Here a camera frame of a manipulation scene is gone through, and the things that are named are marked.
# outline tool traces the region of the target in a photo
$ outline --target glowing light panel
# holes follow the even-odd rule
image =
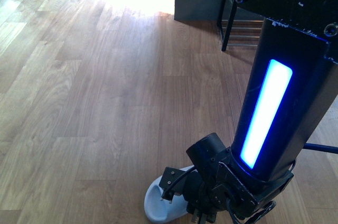
[[[255,165],[291,76],[292,70],[289,67],[276,60],[270,60],[240,154],[241,159],[251,169]]]

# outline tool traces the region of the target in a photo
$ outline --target white base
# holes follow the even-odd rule
[[[187,171],[191,167],[185,167],[181,170]],[[159,224],[167,223],[187,214],[186,206],[188,203],[182,195],[179,197],[174,196],[172,204],[169,204],[167,200],[161,201],[163,190],[158,186],[161,178],[162,176],[150,185],[144,199],[144,211],[148,219],[153,223]]]

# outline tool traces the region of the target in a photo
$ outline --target floorboard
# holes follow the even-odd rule
[[[256,48],[221,52],[215,22],[173,11],[0,0],[0,224],[150,224],[144,195],[165,167],[191,165],[209,133],[231,144]],[[338,98],[309,142],[337,146],[337,124]],[[337,156],[303,150],[294,173],[258,223],[337,223]]]

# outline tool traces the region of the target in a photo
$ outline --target gray baseboard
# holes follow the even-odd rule
[[[215,21],[218,18],[222,0],[175,0],[174,19],[177,21]],[[230,3],[226,3],[223,19],[227,19]],[[260,15],[237,8],[235,20],[262,20]]]

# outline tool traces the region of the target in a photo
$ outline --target black metal column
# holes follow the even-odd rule
[[[283,176],[338,95],[338,66],[324,58],[329,45],[265,20],[232,153],[245,173],[271,181]],[[271,59],[290,67],[292,78],[253,169],[240,153]]]

